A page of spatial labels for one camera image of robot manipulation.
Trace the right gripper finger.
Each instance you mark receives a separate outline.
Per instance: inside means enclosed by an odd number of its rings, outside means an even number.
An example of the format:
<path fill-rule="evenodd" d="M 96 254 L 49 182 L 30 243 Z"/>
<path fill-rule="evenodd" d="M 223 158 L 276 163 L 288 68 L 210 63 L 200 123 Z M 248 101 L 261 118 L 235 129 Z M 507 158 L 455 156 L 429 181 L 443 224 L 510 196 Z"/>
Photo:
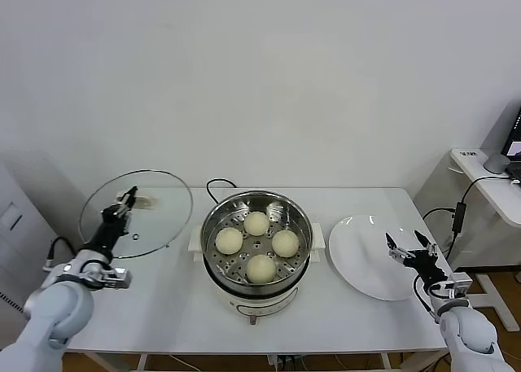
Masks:
<path fill-rule="evenodd" d="M 405 265 L 405 260 L 413 259 L 414 254 L 412 252 L 408 252 L 405 249 L 398 247 L 394 239 L 389 233 L 385 234 L 387 247 L 389 249 L 389 256 L 395 261 Z"/>
<path fill-rule="evenodd" d="M 418 230 L 414 231 L 414 235 L 422 246 L 422 249 L 420 249 L 419 252 L 423 256 L 426 256 L 429 259 L 436 261 L 438 257 L 436 245 L 432 243 L 426 235 L 420 233 Z"/>

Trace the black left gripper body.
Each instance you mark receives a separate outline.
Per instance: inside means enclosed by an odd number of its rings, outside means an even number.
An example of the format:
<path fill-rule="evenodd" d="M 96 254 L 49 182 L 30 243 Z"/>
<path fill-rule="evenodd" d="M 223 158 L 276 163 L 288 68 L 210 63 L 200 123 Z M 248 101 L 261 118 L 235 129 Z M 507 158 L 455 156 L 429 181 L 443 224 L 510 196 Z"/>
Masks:
<path fill-rule="evenodd" d="M 87 249 L 113 260 L 113 249 L 120 237 L 126 235 L 129 222 L 127 207 L 107 207 L 101 212 L 102 223 L 87 242 Z"/>

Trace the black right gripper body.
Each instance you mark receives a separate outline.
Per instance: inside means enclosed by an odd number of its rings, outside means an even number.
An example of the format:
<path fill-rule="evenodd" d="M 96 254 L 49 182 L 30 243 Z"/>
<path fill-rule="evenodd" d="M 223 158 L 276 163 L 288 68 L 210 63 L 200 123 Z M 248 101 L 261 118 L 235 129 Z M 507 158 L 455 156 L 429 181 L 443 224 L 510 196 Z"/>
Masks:
<path fill-rule="evenodd" d="M 445 272 L 436 265 L 438 256 L 428 252 L 414 252 L 409 258 L 409 267 L 415 269 L 424 285 L 433 285 L 448 279 Z"/>

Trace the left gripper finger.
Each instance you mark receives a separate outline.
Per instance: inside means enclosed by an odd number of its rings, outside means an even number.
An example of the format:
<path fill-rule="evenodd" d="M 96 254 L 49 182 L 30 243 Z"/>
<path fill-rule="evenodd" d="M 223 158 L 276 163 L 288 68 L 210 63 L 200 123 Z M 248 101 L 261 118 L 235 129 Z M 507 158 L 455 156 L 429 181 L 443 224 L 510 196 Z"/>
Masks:
<path fill-rule="evenodd" d="M 129 211 L 130 191 L 120 192 L 115 201 L 106 208 L 106 212 L 112 216 L 123 216 Z"/>
<path fill-rule="evenodd" d="M 136 193 L 138 188 L 136 186 L 131 187 L 127 190 L 120 199 L 120 216 L 126 217 L 126 213 L 131 211 L 135 201 L 136 201 Z"/>

